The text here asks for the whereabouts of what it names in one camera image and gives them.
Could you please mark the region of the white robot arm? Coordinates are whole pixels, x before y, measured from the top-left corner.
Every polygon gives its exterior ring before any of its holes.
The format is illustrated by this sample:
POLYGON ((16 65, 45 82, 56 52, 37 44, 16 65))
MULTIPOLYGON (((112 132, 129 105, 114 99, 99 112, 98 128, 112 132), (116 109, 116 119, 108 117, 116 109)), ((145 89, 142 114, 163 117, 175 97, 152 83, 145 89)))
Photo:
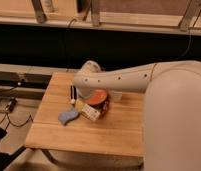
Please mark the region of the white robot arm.
POLYGON ((144 171, 201 171, 201 62, 101 72, 88 61, 73 83, 83 97, 93 89, 145 94, 144 171))

